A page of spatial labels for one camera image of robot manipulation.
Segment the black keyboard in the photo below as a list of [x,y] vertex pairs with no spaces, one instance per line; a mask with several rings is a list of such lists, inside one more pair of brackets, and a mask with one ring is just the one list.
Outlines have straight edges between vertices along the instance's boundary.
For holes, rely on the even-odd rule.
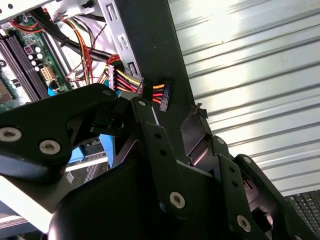
[[305,224],[320,239],[320,190],[287,196],[285,198]]

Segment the black metal arm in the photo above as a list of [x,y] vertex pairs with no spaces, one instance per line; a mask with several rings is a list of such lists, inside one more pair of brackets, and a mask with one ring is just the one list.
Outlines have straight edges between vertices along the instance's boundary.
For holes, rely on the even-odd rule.
[[36,183],[57,181],[79,144],[115,136],[116,167],[64,198],[49,239],[316,239],[254,161],[212,135],[200,105],[181,126],[188,165],[151,102],[101,84],[3,113],[0,127],[0,173]]

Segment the blue plastic part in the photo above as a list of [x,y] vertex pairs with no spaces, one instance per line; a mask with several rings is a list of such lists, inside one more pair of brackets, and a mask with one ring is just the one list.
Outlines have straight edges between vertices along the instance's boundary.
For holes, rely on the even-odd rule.
[[71,154],[71,158],[70,158],[70,161],[69,163],[74,163],[74,162],[77,162],[77,161],[80,161],[82,159],[85,158],[85,155],[84,153],[82,152],[81,148],[80,147],[77,147],[75,148],[73,151],[72,151],[72,154]]
[[57,95],[54,91],[52,91],[49,87],[48,87],[48,94],[49,94],[49,96],[55,96],[55,95]]
[[112,136],[101,134],[99,139],[106,156],[108,157],[109,164],[112,167],[114,163],[114,146],[112,144]]

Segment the silver screw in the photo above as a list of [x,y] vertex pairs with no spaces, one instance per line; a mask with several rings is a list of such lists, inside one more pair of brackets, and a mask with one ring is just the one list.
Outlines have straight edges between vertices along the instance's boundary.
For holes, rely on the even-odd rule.
[[250,158],[248,158],[247,156],[245,156],[243,159],[245,160],[245,162],[246,162],[247,164],[250,164],[250,163],[251,163]]
[[15,127],[0,128],[0,141],[15,142],[22,137],[22,132]]
[[39,149],[44,154],[55,155],[61,150],[61,146],[54,140],[45,140],[40,143]]
[[139,104],[141,104],[142,106],[147,106],[147,104],[144,101],[138,101]]
[[170,193],[170,202],[177,208],[183,209],[186,206],[185,198],[178,192],[173,191]]
[[217,141],[218,141],[218,143],[220,143],[221,145],[224,145],[224,144],[225,144],[225,142],[224,142],[221,138],[218,138]]
[[247,233],[250,233],[251,232],[251,225],[250,225],[250,222],[242,215],[238,215],[236,217],[236,220],[239,224],[239,226],[244,230],[246,231]]
[[108,95],[108,96],[112,95],[112,93],[110,91],[108,91],[108,90],[103,90],[102,93],[105,94],[105,95]]

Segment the corrugated metal wall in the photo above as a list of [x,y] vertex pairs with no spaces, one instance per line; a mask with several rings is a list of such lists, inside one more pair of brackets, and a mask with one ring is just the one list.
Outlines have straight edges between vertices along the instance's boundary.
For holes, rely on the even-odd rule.
[[169,0],[196,102],[280,192],[320,189],[320,0]]

